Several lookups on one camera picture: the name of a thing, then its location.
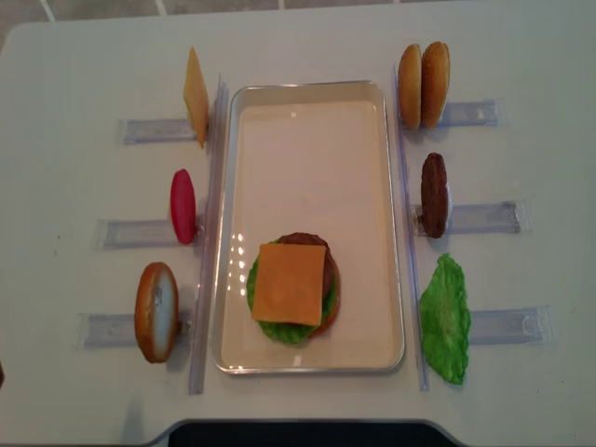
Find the bun slice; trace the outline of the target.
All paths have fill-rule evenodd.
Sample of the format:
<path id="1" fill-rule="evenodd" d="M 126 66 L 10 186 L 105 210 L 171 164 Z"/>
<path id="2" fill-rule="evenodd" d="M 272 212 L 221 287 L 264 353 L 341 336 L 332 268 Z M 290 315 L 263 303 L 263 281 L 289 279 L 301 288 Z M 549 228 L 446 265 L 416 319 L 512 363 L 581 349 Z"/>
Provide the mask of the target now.
<path id="1" fill-rule="evenodd" d="M 448 46 L 441 41 L 433 42 L 422 55 L 421 122 L 426 128 L 433 128 L 440 121 L 450 74 Z"/>
<path id="2" fill-rule="evenodd" d="M 398 97 L 402 123 L 418 129 L 421 122 L 422 54 L 418 44 L 404 50 L 398 69 Z"/>

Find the yellow cheese slice on burger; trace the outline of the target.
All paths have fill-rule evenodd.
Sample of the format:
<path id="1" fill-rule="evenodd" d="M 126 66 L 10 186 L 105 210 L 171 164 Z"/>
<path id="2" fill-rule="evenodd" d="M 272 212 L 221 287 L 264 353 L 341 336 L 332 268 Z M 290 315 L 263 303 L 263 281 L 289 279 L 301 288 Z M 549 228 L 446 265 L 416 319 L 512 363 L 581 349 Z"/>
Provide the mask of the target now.
<path id="1" fill-rule="evenodd" d="M 267 243 L 260 247 L 252 317 L 258 321 L 318 326 L 326 248 Z"/>

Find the green lettuce leaf on burger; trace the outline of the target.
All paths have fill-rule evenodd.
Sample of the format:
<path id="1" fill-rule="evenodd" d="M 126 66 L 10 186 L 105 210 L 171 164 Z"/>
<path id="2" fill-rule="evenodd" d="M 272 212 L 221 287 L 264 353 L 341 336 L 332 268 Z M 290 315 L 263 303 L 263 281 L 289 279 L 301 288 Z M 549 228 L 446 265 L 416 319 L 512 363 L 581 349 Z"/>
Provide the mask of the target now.
<path id="1" fill-rule="evenodd" d="M 308 340 L 308 335 L 313 332 L 317 327 L 319 327 L 322 323 L 322 320 L 328 315 L 328 313 L 332 310 L 332 291 L 331 288 L 333 286 L 333 265 L 336 264 L 334 259 L 332 258 L 331 249 L 327 242 L 322 239 L 321 237 L 310 234 L 310 233 L 292 233 L 289 235 L 285 235 L 279 237 L 278 239 L 270 242 L 270 243 L 279 243 L 279 244 L 297 244 L 297 245 L 321 245 L 326 248 L 325 252 L 325 265 L 324 265 L 324 282 L 323 282 L 323 294 L 322 294 L 322 318 L 321 322 L 318 326 L 307 326 L 302 324 L 291 324 L 291 323 L 275 323 L 275 322 L 263 322 L 257 321 L 260 325 L 264 334 L 272 340 L 277 342 L 281 342 L 287 345 L 299 345 L 302 342 Z M 257 276 L 257 268 L 258 268 L 258 256 L 255 259 L 251 270 L 248 275 L 247 284 L 246 284 L 246 291 L 247 291 L 247 301 L 250 308 L 252 310 L 253 306 L 253 297 L 254 297 L 254 289 L 255 289 L 255 282 Z"/>

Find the standing red tomato slice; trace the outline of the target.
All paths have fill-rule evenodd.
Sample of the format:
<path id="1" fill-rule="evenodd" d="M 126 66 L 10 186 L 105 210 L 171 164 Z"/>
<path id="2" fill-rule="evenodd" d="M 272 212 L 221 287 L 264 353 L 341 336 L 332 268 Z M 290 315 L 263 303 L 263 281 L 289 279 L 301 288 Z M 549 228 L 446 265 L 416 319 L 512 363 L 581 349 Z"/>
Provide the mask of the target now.
<path id="1" fill-rule="evenodd" d="M 196 234 L 196 198 L 186 169 L 175 172 L 170 188 L 170 215 L 178 241 L 189 245 Z"/>

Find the standing green lettuce leaf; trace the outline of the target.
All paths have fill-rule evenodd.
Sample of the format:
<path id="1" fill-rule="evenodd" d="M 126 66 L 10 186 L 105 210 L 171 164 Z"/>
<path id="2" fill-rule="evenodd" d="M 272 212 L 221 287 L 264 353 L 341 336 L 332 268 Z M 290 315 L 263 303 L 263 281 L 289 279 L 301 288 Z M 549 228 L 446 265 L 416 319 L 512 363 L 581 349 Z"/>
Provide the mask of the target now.
<path id="1" fill-rule="evenodd" d="M 468 366 L 471 313 L 462 267 L 443 253 L 419 302 L 427 364 L 446 382 L 461 386 Z"/>

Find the white metal tray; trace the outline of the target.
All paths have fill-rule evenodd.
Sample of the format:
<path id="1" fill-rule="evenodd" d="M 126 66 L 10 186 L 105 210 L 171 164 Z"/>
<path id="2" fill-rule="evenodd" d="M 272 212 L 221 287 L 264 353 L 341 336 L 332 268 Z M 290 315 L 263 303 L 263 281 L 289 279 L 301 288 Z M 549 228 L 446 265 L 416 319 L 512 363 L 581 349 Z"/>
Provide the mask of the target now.
<path id="1" fill-rule="evenodd" d="M 229 374 L 377 373 L 405 335 L 386 99 L 370 81 L 246 87 L 231 101 L 211 351 Z M 251 317 L 259 249 L 324 239 L 339 270 L 329 329 L 299 344 Z"/>

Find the standing bun left front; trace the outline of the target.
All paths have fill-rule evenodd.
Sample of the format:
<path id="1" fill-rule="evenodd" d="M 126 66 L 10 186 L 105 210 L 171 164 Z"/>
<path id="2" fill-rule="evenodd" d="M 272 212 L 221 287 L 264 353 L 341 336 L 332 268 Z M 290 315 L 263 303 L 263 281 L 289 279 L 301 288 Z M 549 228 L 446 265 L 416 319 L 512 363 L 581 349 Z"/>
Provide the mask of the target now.
<path id="1" fill-rule="evenodd" d="M 178 333 L 179 293 L 171 269 L 162 262 L 147 265 L 139 282 L 134 329 L 139 349 L 150 363 L 169 359 Z"/>

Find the clear rail left long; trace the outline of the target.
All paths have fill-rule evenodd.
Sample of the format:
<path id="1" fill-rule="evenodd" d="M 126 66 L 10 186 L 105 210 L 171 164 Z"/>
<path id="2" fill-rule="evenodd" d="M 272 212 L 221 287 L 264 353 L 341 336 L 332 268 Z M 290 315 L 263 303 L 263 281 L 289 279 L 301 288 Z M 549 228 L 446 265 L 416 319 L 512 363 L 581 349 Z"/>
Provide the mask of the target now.
<path id="1" fill-rule="evenodd" d="M 194 314 L 192 356 L 189 370 L 188 392 L 191 395 L 199 395 L 204 390 L 209 344 L 210 303 L 216 289 L 219 257 L 220 212 L 225 175 L 228 105 L 229 89 L 220 77 L 210 116 L 210 181 L 201 237 L 200 281 Z"/>

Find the clear rail long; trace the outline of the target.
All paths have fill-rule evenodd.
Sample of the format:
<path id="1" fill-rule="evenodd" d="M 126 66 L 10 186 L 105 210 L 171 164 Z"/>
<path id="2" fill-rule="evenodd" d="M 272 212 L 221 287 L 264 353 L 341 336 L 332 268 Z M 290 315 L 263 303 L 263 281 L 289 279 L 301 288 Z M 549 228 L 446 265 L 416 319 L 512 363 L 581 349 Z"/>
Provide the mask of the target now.
<path id="1" fill-rule="evenodd" d="M 427 363 L 425 360 L 422 337 L 421 337 L 421 323 L 419 314 L 419 281 L 416 263 L 416 249 L 414 243 L 413 220 L 411 217 L 411 201 L 409 194 L 409 178 L 407 161 L 405 155 L 405 148 L 403 145 L 404 130 L 401 121 L 400 104 L 399 104 L 399 82 L 398 82 L 398 65 L 393 66 L 393 99 L 395 104 L 395 140 L 397 145 L 397 154 L 399 157 L 400 180 L 402 190 L 402 214 L 405 229 L 405 248 L 407 266 L 409 271 L 409 282 L 411 287 L 411 313 L 413 319 L 413 347 L 415 353 L 416 370 L 418 377 L 418 385 L 421 391 L 429 390 Z"/>
<path id="2" fill-rule="evenodd" d="M 220 77 L 210 116 L 210 181 L 201 237 L 200 281 L 194 314 L 192 356 L 189 370 L 188 392 L 191 395 L 199 395 L 204 390 L 209 344 L 210 303 L 216 289 L 219 257 L 220 212 L 225 175 L 228 105 L 229 89 Z"/>

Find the clear rail right long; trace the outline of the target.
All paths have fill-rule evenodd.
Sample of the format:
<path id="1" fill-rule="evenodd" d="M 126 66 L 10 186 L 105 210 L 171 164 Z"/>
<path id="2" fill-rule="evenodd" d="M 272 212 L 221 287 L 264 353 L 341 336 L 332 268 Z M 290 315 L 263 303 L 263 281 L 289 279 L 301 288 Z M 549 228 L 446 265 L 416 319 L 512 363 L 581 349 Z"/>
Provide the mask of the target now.
<path id="1" fill-rule="evenodd" d="M 400 180 L 402 190 L 402 214 L 405 229 L 405 248 L 407 266 L 409 271 L 409 282 L 411 287 L 411 313 L 413 319 L 413 347 L 415 353 L 416 370 L 418 377 L 418 385 L 421 391 L 429 390 L 427 363 L 425 360 L 422 337 L 421 337 L 421 323 L 419 314 L 419 281 L 416 263 L 416 249 L 414 243 L 413 220 L 411 217 L 411 201 L 409 194 L 409 178 L 407 161 L 405 155 L 405 148 L 403 145 L 404 130 L 401 121 L 400 104 L 399 104 L 399 82 L 398 82 L 398 65 L 393 66 L 393 99 L 395 104 L 395 140 L 397 145 L 397 154 L 399 157 Z"/>

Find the clear holder rail tomato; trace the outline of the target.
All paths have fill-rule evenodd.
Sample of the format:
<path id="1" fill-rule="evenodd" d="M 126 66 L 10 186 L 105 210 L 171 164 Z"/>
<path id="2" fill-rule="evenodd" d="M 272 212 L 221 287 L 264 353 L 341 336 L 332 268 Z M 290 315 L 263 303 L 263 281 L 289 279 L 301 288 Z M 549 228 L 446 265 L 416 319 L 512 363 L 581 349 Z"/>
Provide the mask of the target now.
<path id="1" fill-rule="evenodd" d="M 170 220 L 123 221 L 99 219 L 93 246 L 98 251 L 173 248 L 182 246 Z"/>

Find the clear holder rail cheese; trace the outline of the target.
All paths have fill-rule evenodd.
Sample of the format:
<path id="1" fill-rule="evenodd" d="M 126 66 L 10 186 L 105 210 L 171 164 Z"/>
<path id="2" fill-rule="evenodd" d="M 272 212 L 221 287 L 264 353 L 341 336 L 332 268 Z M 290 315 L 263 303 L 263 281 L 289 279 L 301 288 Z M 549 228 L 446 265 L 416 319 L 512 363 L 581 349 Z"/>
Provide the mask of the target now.
<path id="1" fill-rule="evenodd" d="M 186 118 L 125 119 L 118 122 L 117 138 L 125 145 L 191 142 L 196 133 Z"/>

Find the clear holder rail patty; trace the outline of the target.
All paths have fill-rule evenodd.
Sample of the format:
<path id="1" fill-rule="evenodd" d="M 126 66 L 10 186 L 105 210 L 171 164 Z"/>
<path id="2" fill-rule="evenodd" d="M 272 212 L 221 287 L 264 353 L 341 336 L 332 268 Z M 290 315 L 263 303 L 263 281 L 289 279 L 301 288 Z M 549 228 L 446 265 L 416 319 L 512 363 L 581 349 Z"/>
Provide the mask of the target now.
<path id="1" fill-rule="evenodd" d="M 523 200 L 447 207 L 444 235 L 519 234 L 532 229 Z"/>

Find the clear holder rail right buns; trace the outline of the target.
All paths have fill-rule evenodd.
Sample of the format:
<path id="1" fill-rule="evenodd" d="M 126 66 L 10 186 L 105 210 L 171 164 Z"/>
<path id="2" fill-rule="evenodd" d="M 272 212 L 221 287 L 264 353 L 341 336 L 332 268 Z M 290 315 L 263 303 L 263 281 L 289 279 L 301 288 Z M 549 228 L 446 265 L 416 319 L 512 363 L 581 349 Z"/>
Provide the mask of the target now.
<path id="1" fill-rule="evenodd" d="M 438 126 L 497 127 L 505 122 L 505 101 L 488 99 L 479 102 L 447 102 Z"/>

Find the clear holder rail left bun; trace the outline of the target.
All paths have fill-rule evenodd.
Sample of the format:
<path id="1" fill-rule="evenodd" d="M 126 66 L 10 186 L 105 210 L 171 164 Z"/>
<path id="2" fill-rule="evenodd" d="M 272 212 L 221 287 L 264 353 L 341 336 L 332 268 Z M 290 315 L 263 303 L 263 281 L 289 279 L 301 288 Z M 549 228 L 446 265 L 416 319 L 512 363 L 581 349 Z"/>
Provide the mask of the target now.
<path id="1" fill-rule="evenodd" d="M 80 313 L 76 349 L 137 347 L 133 314 Z"/>

